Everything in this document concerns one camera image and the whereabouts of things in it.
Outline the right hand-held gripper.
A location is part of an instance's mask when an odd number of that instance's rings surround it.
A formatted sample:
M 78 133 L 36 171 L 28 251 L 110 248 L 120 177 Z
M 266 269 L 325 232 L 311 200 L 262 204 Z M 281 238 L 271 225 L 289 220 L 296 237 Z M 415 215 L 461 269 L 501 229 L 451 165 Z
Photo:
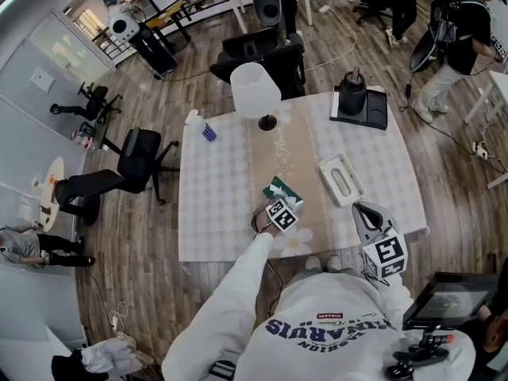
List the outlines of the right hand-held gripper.
M 354 202 L 352 216 L 360 238 L 364 273 L 386 282 L 406 270 L 408 252 L 404 236 L 391 213 L 371 202 Z

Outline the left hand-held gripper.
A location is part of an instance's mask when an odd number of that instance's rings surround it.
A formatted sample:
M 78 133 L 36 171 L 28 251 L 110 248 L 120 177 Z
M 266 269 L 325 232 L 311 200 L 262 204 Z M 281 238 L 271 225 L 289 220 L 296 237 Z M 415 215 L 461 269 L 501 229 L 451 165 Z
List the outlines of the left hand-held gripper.
M 298 221 L 297 214 L 283 198 L 275 200 L 265 208 L 268 218 L 281 232 L 286 232 Z

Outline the person's left hand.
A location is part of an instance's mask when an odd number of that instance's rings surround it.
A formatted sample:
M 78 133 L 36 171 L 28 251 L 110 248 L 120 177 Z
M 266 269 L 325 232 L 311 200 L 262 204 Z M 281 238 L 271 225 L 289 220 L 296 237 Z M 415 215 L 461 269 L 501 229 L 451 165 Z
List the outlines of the person's left hand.
M 265 206 L 258 207 L 252 217 L 251 227 L 256 235 L 261 233 L 269 233 L 273 238 L 280 233 L 279 228 L 271 221 L 266 212 Z

